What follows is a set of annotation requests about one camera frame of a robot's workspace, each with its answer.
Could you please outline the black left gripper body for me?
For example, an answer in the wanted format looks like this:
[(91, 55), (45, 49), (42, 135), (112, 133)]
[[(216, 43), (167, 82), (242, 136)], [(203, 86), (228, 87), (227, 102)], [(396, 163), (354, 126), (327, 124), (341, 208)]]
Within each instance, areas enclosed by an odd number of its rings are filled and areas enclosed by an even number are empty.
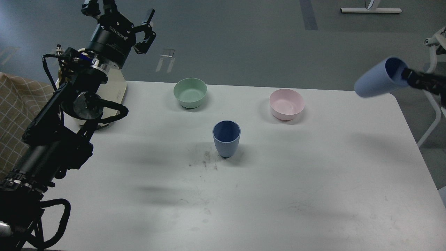
[(122, 14), (104, 14), (86, 46), (86, 50), (108, 59), (122, 69), (136, 44), (134, 24)]

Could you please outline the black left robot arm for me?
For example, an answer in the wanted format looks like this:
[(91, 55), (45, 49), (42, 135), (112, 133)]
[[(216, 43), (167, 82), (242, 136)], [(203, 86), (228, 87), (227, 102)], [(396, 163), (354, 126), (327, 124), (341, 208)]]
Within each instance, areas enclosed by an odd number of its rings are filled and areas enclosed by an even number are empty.
[(126, 117), (124, 105), (100, 97), (111, 69), (122, 69), (131, 49), (145, 54), (156, 38), (150, 24), (155, 10), (141, 25), (121, 14), (115, 1), (86, 0), (82, 13), (97, 21), (85, 49), (62, 50), (42, 56), (54, 94), (24, 131), (27, 151), (1, 181), (1, 250), (20, 251), (30, 243), (39, 251), (64, 235), (71, 212), (68, 200), (43, 201), (53, 179), (79, 169), (93, 154), (90, 140), (99, 124)]

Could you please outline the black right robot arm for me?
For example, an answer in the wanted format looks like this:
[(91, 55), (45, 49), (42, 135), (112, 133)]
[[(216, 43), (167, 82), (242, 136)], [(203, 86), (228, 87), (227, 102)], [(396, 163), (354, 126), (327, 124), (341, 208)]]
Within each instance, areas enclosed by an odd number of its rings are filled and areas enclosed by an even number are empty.
[(421, 73), (404, 68), (401, 78), (412, 88), (425, 90), (430, 94), (440, 96), (441, 107), (446, 108), (446, 78), (431, 73)]

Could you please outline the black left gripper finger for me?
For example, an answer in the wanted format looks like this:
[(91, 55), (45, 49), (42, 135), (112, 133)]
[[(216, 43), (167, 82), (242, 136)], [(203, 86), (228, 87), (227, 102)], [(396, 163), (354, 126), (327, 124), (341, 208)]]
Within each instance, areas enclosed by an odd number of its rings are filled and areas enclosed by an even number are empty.
[(155, 9), (149, 9), (141, 25), (134, 27), (135, 33), (144, 33), (143, 40), (134, 45), (134, 50), (137, 54), (146, 54), (157, 36), (150, 24), (154, 14)]
[(91, 16), (98, 21), (110, 21), (121, 15), (114, 0), (102, 0), (103, 13), (99, 9), (98, 0), (85, 0), (81, 12), (85, 16)]

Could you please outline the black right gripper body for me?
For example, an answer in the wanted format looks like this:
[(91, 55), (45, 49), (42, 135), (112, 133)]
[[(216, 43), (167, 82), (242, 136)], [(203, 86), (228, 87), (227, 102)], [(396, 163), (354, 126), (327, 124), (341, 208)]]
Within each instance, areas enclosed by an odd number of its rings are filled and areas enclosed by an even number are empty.
[(430, 93), (438, 92), (436, 77), (433, 74), (419, 73), (413, 70), (411, 78), (406, 81), (413, 88), (426, 90)]

